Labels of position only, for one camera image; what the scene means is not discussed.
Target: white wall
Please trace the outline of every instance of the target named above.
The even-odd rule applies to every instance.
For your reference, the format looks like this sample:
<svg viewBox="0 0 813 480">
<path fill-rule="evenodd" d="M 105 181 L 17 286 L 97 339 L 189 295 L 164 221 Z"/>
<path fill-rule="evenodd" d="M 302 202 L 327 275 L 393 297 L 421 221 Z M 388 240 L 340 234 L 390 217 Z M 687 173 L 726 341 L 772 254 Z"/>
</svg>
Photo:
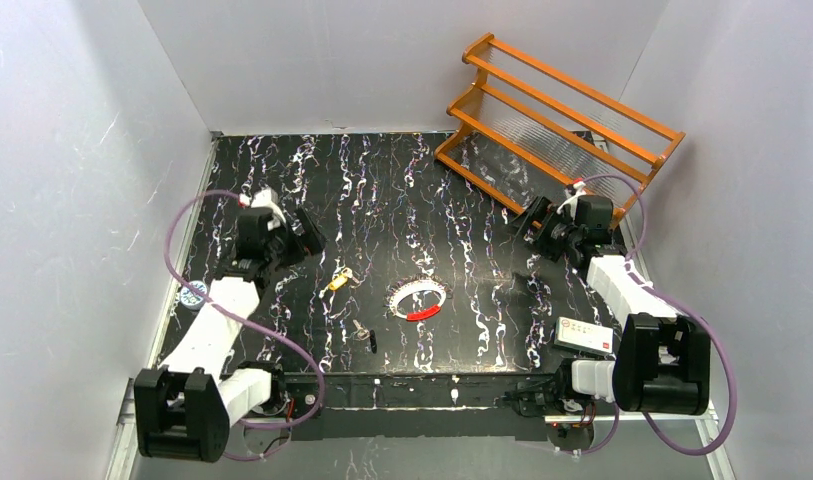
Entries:
<svg viewBox="0 0 813 480">
<path fill-rule="evenodd" d="M 672 1 L 621 100 L 688 134 L 644 254 L 735 362 L 736 474 L 813 478 L 813 1 Z"/>
<path fill-rule="evenodd" d="M 102 478 L 209 134 L 135 0 L 0 0 L 0 478 Z"/>
<path fill-rule="evenodd" d="M 667 0 L 140 0 L 210 130 L 427 131 L 487 31 L 619 96 Z"/>
</svg>

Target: black marble table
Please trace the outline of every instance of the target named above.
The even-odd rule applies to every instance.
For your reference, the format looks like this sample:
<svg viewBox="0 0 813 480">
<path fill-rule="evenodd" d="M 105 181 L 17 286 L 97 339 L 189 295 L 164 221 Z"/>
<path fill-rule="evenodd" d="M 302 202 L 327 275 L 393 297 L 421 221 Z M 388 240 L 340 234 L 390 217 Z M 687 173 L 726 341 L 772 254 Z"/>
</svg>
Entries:
<svg viewBox="0 0 813 480">
<path fill-rule="evenodd" d="M 219 139 L 208 189 L 253 194 L 270 185 L 289 214 L 303 207 L 327 237 L 323 255 L 272 279 L 272 292 L 251 318 L 307 348 L 325 372 L 552 372 L 562 358 L 574 355 L 553 348 L 559 316 L 611 326 L 617 341 L 617 322 L 572 268 L 516 241 L 507 225 L 511 212 L 434 160 L 445 138 L 431 133 Z M 501 153 L 484 148 L 480 155 L 490 160 Z M 549 187 L 555 191 L 556 185 Z M 206 200 L 185 266 L 188 279 L 212 279 L 233 236 L 237 210 L 224 199 Z M 355 279 L 321 298 L 319 292 L 344 266 Z M 440 277 L 452 299 L 425 322 L 387 315 L 390 287 L 417 274 Z M 433 303 L 434 298 L 415 296 L 403 307 Z M 160 361 L 194 315 L 181 305 L 174 308 Z M 378 353 L 356 338 L 354 320 L 376 332 Z M 248 329 L 229 353 L 226 370 L 243 360 L 279 360 L 288 372 L 309 370 L 289 350 Z"/>
</svg>

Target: wooden rack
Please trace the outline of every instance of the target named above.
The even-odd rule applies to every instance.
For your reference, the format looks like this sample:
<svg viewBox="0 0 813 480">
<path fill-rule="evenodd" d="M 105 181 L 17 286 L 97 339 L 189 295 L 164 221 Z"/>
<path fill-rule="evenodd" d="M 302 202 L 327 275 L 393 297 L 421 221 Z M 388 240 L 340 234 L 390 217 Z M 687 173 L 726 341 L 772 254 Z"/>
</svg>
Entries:
<svg viewBox="0 0 813 480">
<path fill-rule="evenodd" d="M 592 120 L 591 118 L 569 108 L 568 106 L 562 104 L 556 99 L 551 98 L 550 96 L 540 92 L 539 90 L 533 88 L 527 83 L 521 81 L 512 74 L 502 70 L 498 66 L 493 65 L 489 61 L 484 60 L 484 58 L 481 58 L 481 56 L 485 54 L 488 49 L 492 48 L 502 51 L 503 53 L 509 55 L 510 57 L 532 67 L 541 74 L 547 75 L 553 80 L 556 80 L 557 82 L 560 82 L 561 84 L 572 88 L 576 92 L 585 95 L 586 97 L 600 103 L 601 105 L 610 108 L 611 110 L 623 115 L 624 117 L 631 119 L 632 121 L 638 123 L 639 125 L 642 125 L 648 130 L 658 134 L 659 136 L 668 139 L 670 143 L 665 148 L 665 150 L 659 155 L 649 152 L 648 150 L 637 145 L 630 139 L 625 138 L 624 136 L 614 132 L 613 130 L 607 128 L 606 126 L 601 125 L 600 123 Z M 436 158 L 438 158 L 438 160 L 444 162 L 456 173 L 458 173 L 459 175 L 461 175 L 474 185 L 478 186 L 484 192 L 494 197 L 495 200 L 499 201 L 500 203 L 502 203 L 515 213 L 521 213 L 524 207 L 518 205 L 509 197 L 504 195 L 502 192 L 500 192 L 493 186 L 489 185 L 481 178 L 474 175 L 467 168 L 460 165 L 459 162 L 457 162 L 448 155 L 450 150 L 459 143 L 461 143 L 468 134 L 472 132 L 479 132 L 483 134 L 493 142 L 503 146 L 504 148 L 510 150 L 518 157 L 521 157 L 522 159 L 528 161 L 530 164 L 532 164 L 542 172 L 555 178 L 563 185 L 572 183 L 572 180 L 571 178 L 568 177 L 568 175 L 562 173 L 561 171 L 550 165 L 548 162 L 546 162 L 544 159 L 539 158 L 539 156 L 526 151 L 521 146 L 515 144 L 513 141 L 509 140 L 508 138 L 505 138 L 496 130 L 490 128 L 488 125 L 481 122 L 480 119 L 477 117 L 479 117 L 480 114 L 479 105 L 480 102 L 482 102 L 484 95 L 490 95 L 491 97 L 503 102 L 507 106 L 515 109 L 517 112 L 525 115 L 526 117 L 529 117 L 529 119 L 541 124 L 551 132 L 561 136 L 563 139 L 570 142 L 571 144 L 579 147 L 580 149 L 590 154 L 595 159 L 610 165 L 611 167 L 623 173 L 633 181 L 638 182 L 639 192 L 643 192 L 647 188 L 647 186 L 653 180 L 653 177 L 656 176 L 656 174 L 668 160 L 668 157 L 671 156 L 671 154 L 674 152 L 674 150 L 677 148 L 677 146 L 680 144 L 680 142 L 686 135 L 683 132 L 676 132 L 646 117 L 645 115 L 642 115 L 641 113 L 627 107 L 626 105 L 622 105 L 616 100 L 613 100 L 612 98 L 607 97 L 606 95 L 596 91 L 595 89 L 574 80 L 573 78 L 550 67 L 549 65 L 546 65 L 540 62 L 539 60 L 527 55 L 526 53 L 521 52 L 520 50 L 495 39 L 494 35 L 491 33 L 483 35 L 479 40 L 471 44 L 465 50 L 465 53 L 462 54 L 462 61 L 464 63 L 475 66 L 477 68 L 477 76 L 474 82 L 471 84 L 470 88 L 468 88 L 462 95 L 460 95 L 456 100 L 454 100 L 449 107 L 447 107 L 448 115 L 458 118 L 462 122 L 462 124 L 460 125 L 459 129 L 456 130 L 456 133 L 454 133 L 450 138 L 448 138 L 443 144 L 441 144 L 436 149 L 435 156 Z M 537 100 L 539 103 L 562 114 L 563 116 L 576 122 L 577 124 L 589 129 L 594 133 L 601 135 L 608 142 L 630 152 L 633 156 L 641 159 L 647 165 L 648 168 L 645 169 L 646 171 L 639 171 L 638 169 L 633 168 L 632 166 L 626 164 L 625 162 L 622 162 L 621 160 L 617 159 L 613 155 L 610 155 L 609 153 L 600 150 L 599 148 L 595 147 L 589 142 L 586 142 L 585 140 L 571 133 L 570 131 L 563 128 L 556 122 L 548 119 L 545 115 L 537 112 L 533 108 L 530 108 L 522 104 L 520 101 L 512 98 L 511 96 L 502 92 L 501 90 L 489 85 L 488 84 L 489 76 L 514 87 L 516 90 L 523 92 L 527 96 Z M 617 223 L 624 216 L 624 214 L 633 206 L 635 201 L 636 196 L 631 195 L 622 207 L 616 208 L 614 218 L 615 223 Z"/>
</svg>

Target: yellow object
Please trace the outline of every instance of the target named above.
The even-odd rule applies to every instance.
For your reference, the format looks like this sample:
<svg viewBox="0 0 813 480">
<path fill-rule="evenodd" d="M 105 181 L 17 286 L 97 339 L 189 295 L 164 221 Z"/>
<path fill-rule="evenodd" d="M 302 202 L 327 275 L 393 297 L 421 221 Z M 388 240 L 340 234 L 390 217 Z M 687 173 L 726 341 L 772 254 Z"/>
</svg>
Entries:
<svg viewBox="0 0 813 480">
<path fill-rule="evenodd" d="M 343 287 L 344 284 L 346 284 L 347 281 L 350 280 L 351 278 L 353 278 L 353 271 L 350 270 L 349 268 L 344 268 L 341 270 L 341 272 L 338 273 L 338 275 L 336 275 L 335 278 L 332 279 L 331 282 L 329 282 L 327 288 L 334 292 L 339 288 Z"/>
</svg>

